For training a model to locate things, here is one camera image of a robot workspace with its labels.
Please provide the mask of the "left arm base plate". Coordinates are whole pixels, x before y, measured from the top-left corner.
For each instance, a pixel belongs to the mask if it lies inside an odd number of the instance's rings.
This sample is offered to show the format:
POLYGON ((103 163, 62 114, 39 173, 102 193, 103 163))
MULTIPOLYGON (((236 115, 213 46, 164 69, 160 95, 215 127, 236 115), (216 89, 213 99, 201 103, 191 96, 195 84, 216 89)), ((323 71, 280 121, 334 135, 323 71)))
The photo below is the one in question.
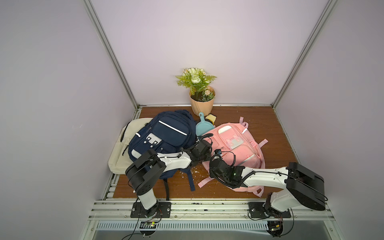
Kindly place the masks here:
POLYGON ((171 202, 157 202, 149 210, 146 210, 141 202, 133 204, 131 218, 170 218, 172 210, 171 202))

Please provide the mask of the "cream white backpack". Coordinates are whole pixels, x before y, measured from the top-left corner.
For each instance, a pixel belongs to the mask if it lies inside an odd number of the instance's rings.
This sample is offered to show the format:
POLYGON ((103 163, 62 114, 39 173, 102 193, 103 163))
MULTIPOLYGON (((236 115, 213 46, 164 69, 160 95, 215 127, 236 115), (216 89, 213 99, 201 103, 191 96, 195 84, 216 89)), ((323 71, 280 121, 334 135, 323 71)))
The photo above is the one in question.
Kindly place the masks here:
POLYGON ((123 127, 108 161, 110 171, 116 175, 125 175, 126 169, 133 163, 130 159, 128 146, 136 133, 153 118, 141 118, 130 121, 123 127))

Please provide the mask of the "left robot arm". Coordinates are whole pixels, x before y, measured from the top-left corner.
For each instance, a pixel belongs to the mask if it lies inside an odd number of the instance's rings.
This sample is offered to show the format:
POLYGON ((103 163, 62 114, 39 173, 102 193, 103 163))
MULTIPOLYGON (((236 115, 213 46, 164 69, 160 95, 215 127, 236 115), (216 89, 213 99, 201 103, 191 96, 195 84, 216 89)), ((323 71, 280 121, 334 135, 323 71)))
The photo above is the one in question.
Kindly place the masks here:
POLYGON ((158 200, 153 187, 159 179, 171 178, 177 170, 187 172, 211 158, 213 142, 205 140, 211 137, 213 134, 199 136, 192 147, 178 153, 162 154, 150 149, 126 169, 128 184, 136 193, 143 210, 150 213, 157 209, 158 200))

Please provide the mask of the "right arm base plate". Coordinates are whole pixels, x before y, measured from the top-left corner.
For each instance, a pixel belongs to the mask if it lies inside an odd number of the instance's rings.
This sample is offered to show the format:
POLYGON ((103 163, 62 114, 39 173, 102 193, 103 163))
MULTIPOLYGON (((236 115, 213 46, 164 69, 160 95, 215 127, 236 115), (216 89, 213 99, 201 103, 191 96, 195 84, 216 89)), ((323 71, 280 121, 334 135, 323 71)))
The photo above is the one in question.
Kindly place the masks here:
POLYGON ((266 219, 266 218, 291 218, 289 210, 279 212, 272 208, 268 203, 262 202, 249 202, 249 213, 252 219, 266 219))

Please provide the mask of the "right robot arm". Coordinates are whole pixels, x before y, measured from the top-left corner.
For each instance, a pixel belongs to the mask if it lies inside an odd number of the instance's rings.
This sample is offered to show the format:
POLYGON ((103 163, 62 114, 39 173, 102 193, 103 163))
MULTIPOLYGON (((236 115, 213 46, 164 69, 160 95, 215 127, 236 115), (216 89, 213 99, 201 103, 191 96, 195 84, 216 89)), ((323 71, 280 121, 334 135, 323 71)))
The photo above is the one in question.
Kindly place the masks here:
POLYGON ((326 209, 324 178, 298 163, 277 169, 253 169, 227 164, 215 154, 209 161, 210 177, 233 190, 253 187, 272 187, 279 192, 270 193, 264 204, 269 215, 304 206, 324 211, 326 209))

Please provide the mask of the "pink backpack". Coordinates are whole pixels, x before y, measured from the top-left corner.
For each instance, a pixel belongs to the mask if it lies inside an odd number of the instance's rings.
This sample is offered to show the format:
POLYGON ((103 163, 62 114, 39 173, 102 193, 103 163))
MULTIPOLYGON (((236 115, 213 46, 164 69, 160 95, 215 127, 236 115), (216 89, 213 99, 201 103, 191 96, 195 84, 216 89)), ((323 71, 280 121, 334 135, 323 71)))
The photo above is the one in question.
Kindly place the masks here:
MULTIPOLYGON (((264 192, 263 186, 257 186, 256 184, 246 185, 245 180, 249 180, 251 175, 254 174, 258 169, 265 169, 265 159, 261 151, 261 147, 268 141, 263 140, 257 143, 253 138, 252 134, 248 130, 249 124, 240 118, 239 123, 227 123, 222 124, 206 134, 213 134, 211 139, 213 140, 212 153, 214 150, 221 149, 222 151, 231 151, 236 155, 236 167, 244 167, 242 171, 242 184, 239 188, 232 189, 235 192, 249 192, 253 193, 258 197, 261 197, 264 192)), ((223 153, 223 160, 230 164, 233 160, 231 153, 223 153)), ((209 161, 202 163, 204 168, 209 172, 209 161)), ((198 186, 202 188, 208 182, 215 178, 210 176, 198 183, 198 186)))

